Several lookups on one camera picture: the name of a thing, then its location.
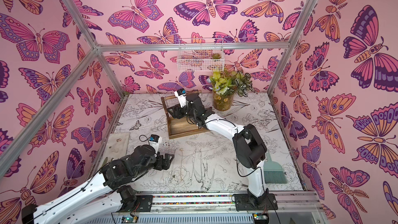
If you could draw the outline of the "green brush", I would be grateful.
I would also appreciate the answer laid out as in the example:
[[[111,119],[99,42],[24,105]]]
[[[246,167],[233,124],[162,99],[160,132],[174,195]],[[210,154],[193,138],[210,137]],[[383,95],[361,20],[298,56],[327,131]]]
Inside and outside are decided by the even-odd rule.
[[[286,184],[287,178],[284,168],[273,161],[269,152],[266,154],[266,161],[263,165],[264,179],[267,184]]]

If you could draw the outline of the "wooden jewelry display stand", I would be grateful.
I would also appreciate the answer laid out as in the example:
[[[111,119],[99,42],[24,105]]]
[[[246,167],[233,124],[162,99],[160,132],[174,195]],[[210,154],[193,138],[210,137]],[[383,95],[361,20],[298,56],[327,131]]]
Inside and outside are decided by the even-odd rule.
[[[169,107],[179,104],[176,96],[161,97],[161,102],[167,119],[167,131],[170,139],[182,138],[185,136],[196,135],[207,132],[203,127],[206,112],[212,108],[205,108],[200,98],[201,91],[193,90],[187,92],[187,105],[189,108],[188,117],[174,119],[167,111]]]

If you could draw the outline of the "glass vase with plants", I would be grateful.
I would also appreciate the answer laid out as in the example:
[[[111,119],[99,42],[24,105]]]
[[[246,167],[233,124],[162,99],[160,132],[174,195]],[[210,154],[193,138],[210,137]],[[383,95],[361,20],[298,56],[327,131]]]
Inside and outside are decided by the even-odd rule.
[[[255,91],[249,73],[213,72],[207,81],[211,84],[213,106],[219,111],[231,108],[234,95],[247,97],[250,91]]]

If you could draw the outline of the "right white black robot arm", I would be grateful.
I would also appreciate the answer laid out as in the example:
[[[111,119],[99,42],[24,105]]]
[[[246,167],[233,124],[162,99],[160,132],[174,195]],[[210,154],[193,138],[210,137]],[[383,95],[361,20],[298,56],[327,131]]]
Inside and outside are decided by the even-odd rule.
[[[245,173],[237,171],[248,180],[247,202],[254,209],[266,209],[269,191],[265,186],[264,165],[267,147],[258,130],[252,124],[241,125],[227,120],[211,108],[205,108],[198,92],[186,93],[177,90],[176,105],[166,107],[165,112],[174,119],[186,119],[188,123],[213,131],[233,143],[236,167],[242,166]]]

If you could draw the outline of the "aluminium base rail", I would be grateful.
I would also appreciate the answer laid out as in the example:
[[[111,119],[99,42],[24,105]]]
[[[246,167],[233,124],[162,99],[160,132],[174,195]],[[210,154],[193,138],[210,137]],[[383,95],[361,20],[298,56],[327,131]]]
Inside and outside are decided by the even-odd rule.
[[[314,193],[273,191],[254,209],[242,191],[206,194],[138,194],[132,210],[106,196],[66,217],[64,224],[327,224]]]

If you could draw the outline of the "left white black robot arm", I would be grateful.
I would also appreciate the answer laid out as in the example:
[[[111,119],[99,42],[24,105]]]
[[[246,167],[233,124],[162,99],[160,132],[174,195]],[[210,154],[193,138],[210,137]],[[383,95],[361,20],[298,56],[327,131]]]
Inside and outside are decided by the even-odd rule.
[[[46,204],[30,204],[22,209],[24,224],[60,224],[64,220],[86,222],[78,216],[82,211],[93,219],[102,213],[138,208],[131,183],[150,170],[168,170],[174,160],[172,154],[160,154],[150,145],[135,148],[131,155],[102,166],[82,185]]]

